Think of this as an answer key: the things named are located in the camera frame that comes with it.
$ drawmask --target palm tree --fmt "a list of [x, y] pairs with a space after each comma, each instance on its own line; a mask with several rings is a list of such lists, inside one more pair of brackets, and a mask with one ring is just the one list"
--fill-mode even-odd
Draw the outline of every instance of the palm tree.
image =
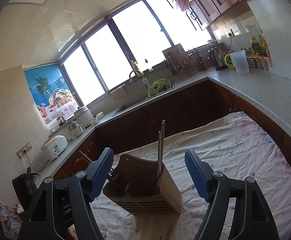
[[62, 80], [63, 78], [58, 78], [54, 83], [57, 88], [67, 89], [68, 86], [66, 85], [65, 81]]
[[39, 83], [39, 85], [36, 86], [35, 89], [39, 92], [40, 95], [45, 95], [46, 93], [51, 95], [48, 91], [49, 89], [51, 89], [51, 86], [49, 85], [47, 78], [38, 77], [35, 80], [36, 80], [36, 82]]

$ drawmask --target ceiling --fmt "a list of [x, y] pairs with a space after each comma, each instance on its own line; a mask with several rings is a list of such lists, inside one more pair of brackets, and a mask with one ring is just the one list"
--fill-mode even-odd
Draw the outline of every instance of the ceiling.
[[47, 64], [132, 0], [11, 0], [0, 12], [0, 71]]

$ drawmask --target cable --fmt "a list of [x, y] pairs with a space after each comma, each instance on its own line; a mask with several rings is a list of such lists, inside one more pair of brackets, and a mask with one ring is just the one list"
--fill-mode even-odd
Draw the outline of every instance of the cable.
[[23, 159], [23, 156], [22, 156], [22, 160], [23, 160], [23, 164], [25, 166], [25, 170], [27, 169], [27, 166], [25, 165], [25, 162], [24, 162], [24, 159]]
[[228, 54], [228, 52], [230, 51], [230, 49], [231, 49], [231, 46], [232, 46], [232, 36], [230, 36], [230, 39], [231, 39], [230, 48], [228, 49], [228, 51], [226, 52], [226, 54], [225, 54], [225, 55], [227, 55], [227, 54]]
[[29, 161], [29, 164], [30, 164], [31, 168], [34, 169], [36, 172], [40, 172], [40, 171], [42, 171], [42, 170], [47, 166], [47, 164], [49, 163], [49, 161], [47, 161], [47, 164], [44, 165], [44, 167], [43, 167], [40, 171], [37, 171], [37, 170], [36, 170], [35, 168], [33, 168], [33, 166], [31, 165], [29, 157], [28, 157], [28, 161]]

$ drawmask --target metal screw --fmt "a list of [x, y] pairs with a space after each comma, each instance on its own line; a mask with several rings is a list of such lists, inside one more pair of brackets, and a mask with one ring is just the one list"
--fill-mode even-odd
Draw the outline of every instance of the metal screw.
[[84, 171], [79, 171], [78, 173], [77, 173], [77, 178], [82, 178], [82, 177], [84, 177], [85, 176], [85, 172]]
[[247, 177], [247, 182], [254, 183], [255, 179], [253, 179], [252, 177]]
[[214, 176], [216, 176], [217, 178], [221, 178], [223, 176], [223, 173], [221, 171], [215, 171]]
[[52, 178], [51, 177], [47, 177], [44, 179], [44, 183], [50, 183], [52, 181]]

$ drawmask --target power outlet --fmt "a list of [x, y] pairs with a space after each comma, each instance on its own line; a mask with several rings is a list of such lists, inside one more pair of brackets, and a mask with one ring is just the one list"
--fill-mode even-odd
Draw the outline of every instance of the power outlet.
[[233, 30], [230, 29], [230, 30], [225, 34], [225, 36], [226, 36], [228, 39], [231, 38], [231, 37], [234, 37]]
[[21, 159], [25, 152], [27, 153], [29, 150], [32, 149], [32, 144], [28, 142], [25, 146], [23, 146], [19, 151], [16, 152], [16, 155]]

